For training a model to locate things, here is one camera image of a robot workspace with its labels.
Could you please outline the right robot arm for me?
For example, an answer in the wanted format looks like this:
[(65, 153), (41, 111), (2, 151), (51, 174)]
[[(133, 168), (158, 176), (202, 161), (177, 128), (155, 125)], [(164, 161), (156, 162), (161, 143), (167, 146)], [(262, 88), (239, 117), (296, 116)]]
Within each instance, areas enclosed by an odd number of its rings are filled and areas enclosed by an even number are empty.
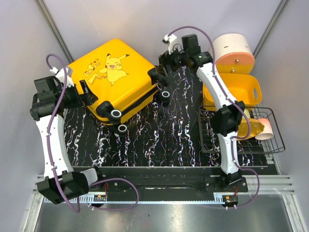
[(178, 39), (174, 34), (165, 35), (162, 41), (168, 45), (168, 50), (159, 56), (160, 71), (164, 73), (167, 67), (176, 70), (180, 66), (187, 66), (196, 71), (212, 97), (216, 112), (211, 118), (211, 127), (219, 139), (222, 170), (214, 183), (223, 191), (231, 191), (242, 178), (236, 137), (245, 104), (237, 101), (228, 90), (215, 66), (215, 53), (202, 52), (195, 34), (182, 37), (182, 51), (176, 47)]

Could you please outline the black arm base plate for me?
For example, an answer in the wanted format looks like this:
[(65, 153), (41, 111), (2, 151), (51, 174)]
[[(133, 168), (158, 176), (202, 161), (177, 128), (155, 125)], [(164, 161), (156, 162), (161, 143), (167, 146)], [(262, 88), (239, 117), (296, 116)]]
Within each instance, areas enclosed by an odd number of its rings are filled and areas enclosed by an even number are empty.
[(138, 188), (190, 188), (206, 192), (248, 192), (244, 175), (224, 176), (219, 167), (99, 167), (102, 178), (123, 178)]

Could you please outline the yellow Pikachu suitcase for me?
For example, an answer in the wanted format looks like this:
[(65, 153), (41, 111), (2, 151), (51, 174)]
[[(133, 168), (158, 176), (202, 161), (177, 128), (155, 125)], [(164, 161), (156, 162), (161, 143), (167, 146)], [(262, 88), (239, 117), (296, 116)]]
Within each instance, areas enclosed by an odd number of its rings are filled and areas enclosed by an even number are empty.
[(127, 134), (129, 119), (157, 100), (169, 104), (165, 76), (120, 39), (112, 39), (68, 65), (79, 93), (85, 81), (97, 101), (88, 106), (108, 129)]

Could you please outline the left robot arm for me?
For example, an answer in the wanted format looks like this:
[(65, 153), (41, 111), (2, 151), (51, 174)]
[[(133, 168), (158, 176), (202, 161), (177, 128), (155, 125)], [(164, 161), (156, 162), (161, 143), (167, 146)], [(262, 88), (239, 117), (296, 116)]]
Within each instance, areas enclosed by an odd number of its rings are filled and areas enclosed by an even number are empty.
[(89, 192), (100, 191), (104, 179), (97, 167), (74, 171), (64, 138), (64, 119), (67, 109), (81, 108), (95, 103), (98, 98), (85, 80), (80, 81), (82, 93), (76, 85), (66, 87), (55, 76), (34, 80), (34, 94), (30, 114), (42, 139), (44, 152), (44, 180), (37, 183), (38, 192), (54, 204), (78, 198)]

